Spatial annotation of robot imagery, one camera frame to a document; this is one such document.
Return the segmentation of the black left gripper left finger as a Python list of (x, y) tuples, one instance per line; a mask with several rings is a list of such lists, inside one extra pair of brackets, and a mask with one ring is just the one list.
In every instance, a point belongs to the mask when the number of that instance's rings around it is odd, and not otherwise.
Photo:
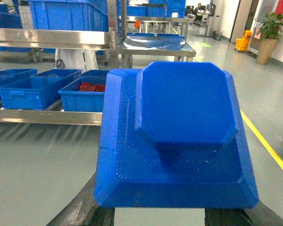
[(49, 223), (49, 226), (113, 226), (114, 208), (100, 207), (94, 199), (94, 174), (77, 196)]

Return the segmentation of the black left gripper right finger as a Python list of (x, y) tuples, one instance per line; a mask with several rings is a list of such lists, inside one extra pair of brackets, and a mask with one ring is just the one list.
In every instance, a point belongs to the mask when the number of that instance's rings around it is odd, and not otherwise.
[(264, 204), (251, 209), (205, 209), (206, 226), (283, 226), (283, 219)]

